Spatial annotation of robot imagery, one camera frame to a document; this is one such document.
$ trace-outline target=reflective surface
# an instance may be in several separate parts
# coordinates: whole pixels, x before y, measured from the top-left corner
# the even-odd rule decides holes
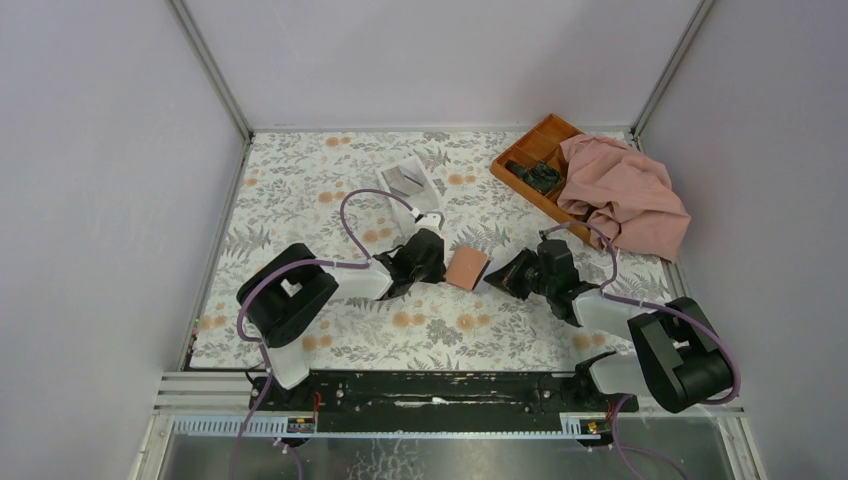
[[[732,479],[717,427],[709,419],[657,418],[620,421],[622,441],[656,450],[692,480]],[[235,439],[174,435],[162,479],[227,479]],[[298,448],[308,480],[336,479],[604,479],[636,478],[618,453],[587,453],[568,440],[340,440],[312,439]],[[679,480],[664,463],[631,453],[647,479]],[[270,440],[242,440],[236,478],[295,479],[289,454]]]

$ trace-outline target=fabric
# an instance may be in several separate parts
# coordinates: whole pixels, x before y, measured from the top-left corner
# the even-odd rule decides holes
[[[579,219],[588,214],[584,221],[623,250],[677,261],[690,217],[665,166],[607,137],[576,135],[560,145],[568,162],[560,208]],[[603,247],[594,232],[591,242]]]
[[[417,156],[444,201],[445,259],[460,245],[494,261],[535,248],[539,230],[556,222],[489,172],[492,161],[521,132],[258,133],[227,226],[190,366],[245,368],[262,361],[256,344],[235,332],[236,291],[294,242],[317,256],[362,260],[339,224],[347,192],[376,188],[377,170]],[[345,214],[371,252],[404,241],[387,199],[354,197]],[[609,257],[574,235],[557,233],[574,253],[581,278],[609,275]],[[622,253],[611,291],[669,301],[658,257]],[[470,293],[451,285],[414,285],[407,297],[385,302],[331,302],[312,322],[302,347],[313,368],[374,370],[569,371],[577,362],[632,344],[577,329],[551,314],[542,297],[522,302],[490,288]],[[255,334],[252,326],[248,332]]]

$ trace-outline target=black camera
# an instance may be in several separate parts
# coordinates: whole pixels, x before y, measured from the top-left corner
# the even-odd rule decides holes
[[[506,266],[483,280],[515,298],[542,295],[554,316],[574,324],[571,302],[597,285],[580,281],[574,258],[565,240],[543,240],[533,252],[525,248]]]

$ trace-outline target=dark green object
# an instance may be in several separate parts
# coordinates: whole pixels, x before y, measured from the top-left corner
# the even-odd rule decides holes
[[[544,163],[537,163],[533,168],[528,169],[510,160],[506,162],[506,169],[542,195],[556,188],[562,180],[562,175],[555,168]]]

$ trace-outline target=wooden tray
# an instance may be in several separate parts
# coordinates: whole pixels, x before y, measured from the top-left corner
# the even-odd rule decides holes
[[[559,208],[556,201],[563,187],[565,187],[565,176],[568,172],[568,163],[565,161],[559,144],[563,140],[581,133],[583,132],[574,128],[565,120],[554,114],[550,114],[541,123],[527,132],[526,135],[521,137],[519,141],[515,142],[515,145],[509,147],[501,156],[495,159],[492,163],[492,174],[509,185],[510,188],[518,192],[522,197],[530,200],[533,205],[536,205],[557,222],[577,221],[578,219]],[[527,168],[532,168],[537,163],[544,162],[557,169],[562,174],[562,180],[547,195],[542,195],[506,169],[506,162],[509,160]],[[575,226],[570,227],[568,230],[591,245],[589,243],[588,228]]]

